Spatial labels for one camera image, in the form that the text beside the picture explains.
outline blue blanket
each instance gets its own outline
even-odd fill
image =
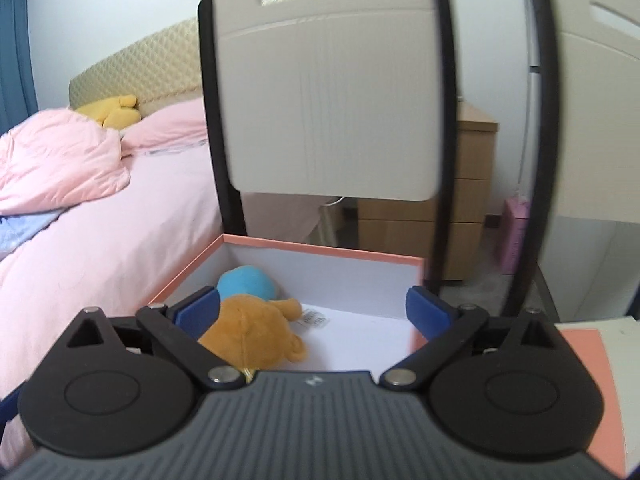
[[[64,211],[55,209],[31,215],[0,216],[0,261],[31,240]]]

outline orange teddy bear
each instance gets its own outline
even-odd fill
[[[289,321],[301,316],[297,300],[265,301],[235,294],[220,303],[218,320],[198,341],[246,374],[273,368],[284,359],[296,363],[306,359],[306,346]]]

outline label on box bottom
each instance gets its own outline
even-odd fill
[[[302,313],[298,323],[305,328],[322,328],[329,323],[329,318],[317,310],[308,308]]]

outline teddy bear ear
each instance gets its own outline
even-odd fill
[[[295,321],[302,317],[302,306],[298,300],[272,300],[269,303],[281,311],[287,321]]]
[[[305,342],[302,341],[300,336],[295,334],[291,334],[291,340],[289,343],[289,349],[287,350],[286,358],[292,363],[299,363],[300,361],[304,361],[306,359],[306,345]]]

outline pink pillow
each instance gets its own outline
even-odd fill
[[[167,106],[122,131],[122,156],[181,148],[207,139],[202,97]]]

